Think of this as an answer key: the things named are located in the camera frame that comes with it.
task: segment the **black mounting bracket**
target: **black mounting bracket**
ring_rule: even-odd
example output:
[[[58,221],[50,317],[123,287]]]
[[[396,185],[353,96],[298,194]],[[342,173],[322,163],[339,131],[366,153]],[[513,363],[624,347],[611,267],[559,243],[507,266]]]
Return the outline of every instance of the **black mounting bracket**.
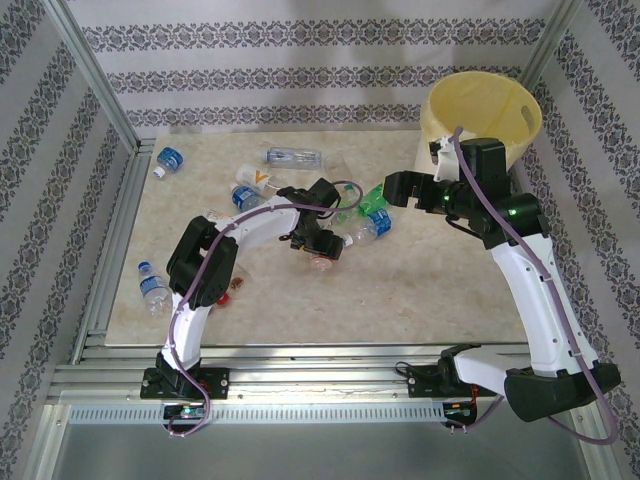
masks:
[[[200,363],[188,370],[189,375],[202,385],[212,400],[226,400],[229,395],[228,368],[201,367]],[[203,400],[198,389],[177,370],[172,369],[158,353],[156,366],[147,368],[142,377],[140,398],[163,400]]]

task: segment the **clear plastic bottle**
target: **clear plastic bottle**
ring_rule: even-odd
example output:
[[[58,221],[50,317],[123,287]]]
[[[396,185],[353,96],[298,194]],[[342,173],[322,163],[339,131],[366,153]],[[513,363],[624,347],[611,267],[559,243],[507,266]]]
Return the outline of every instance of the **clear plastic bottle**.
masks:
[[[149,262],[138,265],[140,291],[152,316],[161,316],[171,312],[171,295],[164,279],[156,275]]]
[[[161,179],[167,172],[175,173],[183,161],[182,155],[177,150],[165,147],[158,154],[158,166],[153,169],[153,174]]]
[[[333,268],[333,260],[323,257],[322,255],[312,253],[309,255],[309,266],[312,270],[322,273]]]
[[[324,170],[327,175],[327,179],[331,182],[352,180],[353,178],[351,170],[344,161],[344,157],[341,153],[329,155],[324,161]],[[336,188],[340,194],[340,204],[338,207],[348,207],[349,205],[353,205],[358,199],[358,192],[353,188],[353,185],[341,184],[336,185]],[[347,223],[357,211],[358,209],[354,208],[334,215],[331,220],[331,225],[342,225]]]
[[[264,161],[271,167],[319,170],[322,153],[307,148],[271,147],[265,152]]]
[[[367,245],[391,230],[393,218],[392,210],[381,208],[366,217],[353,217],[349,223],[338,227],[335,234],[342,237],[345,248],[351,245]]]
[[[388,205],[389,202],[382,196],[382,184],[380,184],[373,187],[371,191],[362,198],[360,205],[358,205],[358,210],[360,210],[360,215],[366,217],[381,208],[387,208]]]
[[[263,204],[264,198],[245,185],[236,185],[231,189],[231,201],[244,213]]]
[[[248,163],[245,163],[238,169],[236,181],[240,185],[250,187],[251,190],[257,192],[264,198],[271,198],[278,190],[286,187],[285,182],[278,177],[269,175]]]
[[[220,220],[226,220],[227,218],[231,218],[226,213],[222,213],[218,210],[207,210],[202,214],[204,218],[209,220],[210,222],[218,222]]]

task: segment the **striped wall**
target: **striped wall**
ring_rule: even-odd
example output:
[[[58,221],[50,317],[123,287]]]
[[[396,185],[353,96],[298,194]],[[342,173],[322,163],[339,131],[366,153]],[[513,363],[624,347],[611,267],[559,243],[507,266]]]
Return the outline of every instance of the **striped wall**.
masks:
[[[70,0],[141,138],[416,128],[435,81],[515,75],[555,0]]]
[[[128,154],[37,0],[0,1],[0,479],[69,360]]]
[[[609,394],[623,478],[640,478],[640,15],[587,1],[535,96],[540,136],[517,165],[542,201],[578,318],[623,384]]]

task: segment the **marble pattern surface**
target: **marble pattern surface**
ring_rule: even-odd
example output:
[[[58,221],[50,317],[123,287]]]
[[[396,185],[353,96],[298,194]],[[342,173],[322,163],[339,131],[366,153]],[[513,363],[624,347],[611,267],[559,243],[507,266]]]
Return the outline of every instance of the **marble pattern surface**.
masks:
[[[236,214],[229,184],[245,162],[259,165],[270,146],[340,152],[365,190],[385,175],[411,169],[418,131],[296,132],[159,137],[185,162],[175,175],[153,177],[152,162],[130,241],[106,342],[155,345],[169,318],[152,318],[138,288],[136,265],[162,269],[189,220],[207,209]],[[273,169],[292,185],[309,187],[322,172]],[[508,286],[482,243],[444,219],[398,210],[391,232],[345,250],[318,274],[309,256],[274,239],[239,263],[250,278],[225,308],[212,312],[203,344],[442,343],[525,341]]]

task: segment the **yellow bucket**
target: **yellow bucket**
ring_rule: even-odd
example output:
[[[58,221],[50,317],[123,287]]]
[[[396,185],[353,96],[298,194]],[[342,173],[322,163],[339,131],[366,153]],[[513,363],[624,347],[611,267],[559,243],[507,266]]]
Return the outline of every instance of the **yellow bucket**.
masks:
[[[436,83],[422,105],[420,148],[428,151],[429,142],[451,135],[461,126],[465,130],[462,140],[493,137],[504,143],[509,169],[541,125],[538,102],[515,80],[487,72],[456,73]],[[417,169],[425,171],[418,163],[419,159]]]

